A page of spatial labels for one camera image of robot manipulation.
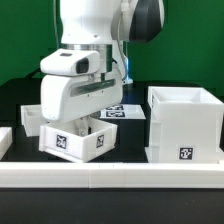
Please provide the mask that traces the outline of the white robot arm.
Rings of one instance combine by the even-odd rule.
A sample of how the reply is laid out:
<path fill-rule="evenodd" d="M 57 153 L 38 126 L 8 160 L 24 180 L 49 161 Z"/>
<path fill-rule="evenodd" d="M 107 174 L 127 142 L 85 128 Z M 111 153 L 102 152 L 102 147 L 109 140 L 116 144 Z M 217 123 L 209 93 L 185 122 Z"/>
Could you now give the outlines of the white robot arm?
<path fill-rule="evenodd" d="M 147 43 L 164 24 L 163 0 L 60 0 L 62 47 L 40 62 L 42 115 L 70 121 L 122 99 L 121 43 Z"/>

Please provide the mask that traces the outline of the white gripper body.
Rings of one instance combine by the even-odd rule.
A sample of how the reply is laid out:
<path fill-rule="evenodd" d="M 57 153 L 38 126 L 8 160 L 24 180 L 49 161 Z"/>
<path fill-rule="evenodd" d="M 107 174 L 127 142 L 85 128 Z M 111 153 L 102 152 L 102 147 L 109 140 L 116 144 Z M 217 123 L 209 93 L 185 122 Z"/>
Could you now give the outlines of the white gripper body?
<path fill-rule="evenodd" d="M 88 75 L 46 75 L 41 83 L 42 115 L 51 122 L 67 122 L 118 104 L 122 96 L 118 68 L 107 73 L 104 81 Z"/>

